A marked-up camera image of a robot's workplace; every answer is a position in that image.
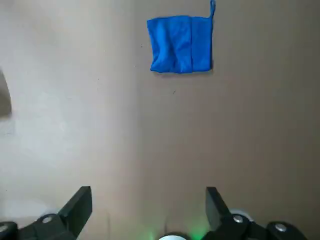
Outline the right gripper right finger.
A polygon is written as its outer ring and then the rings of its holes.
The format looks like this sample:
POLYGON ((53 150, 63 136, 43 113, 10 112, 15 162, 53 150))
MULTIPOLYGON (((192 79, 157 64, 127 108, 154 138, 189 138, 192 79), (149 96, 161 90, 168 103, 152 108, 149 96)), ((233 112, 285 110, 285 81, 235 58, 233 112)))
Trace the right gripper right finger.
POLYGON ((307 240, 294 225, 271 221, 266 227, 241 213, 231 213, 215 187, 207 187, 205 212, 210 230, 203 240, 307 240))

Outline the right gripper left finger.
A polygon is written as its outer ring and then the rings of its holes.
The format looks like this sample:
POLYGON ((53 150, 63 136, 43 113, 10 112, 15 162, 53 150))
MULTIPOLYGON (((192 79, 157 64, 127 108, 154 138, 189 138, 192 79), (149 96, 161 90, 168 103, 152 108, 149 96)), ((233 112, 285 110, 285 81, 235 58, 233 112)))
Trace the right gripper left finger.
POLYGON ((76 240, 92 214, 92 189, 82 186, 58 213, 39 217, 18 228, 16 222, 0 223, 2 240, 76 240))

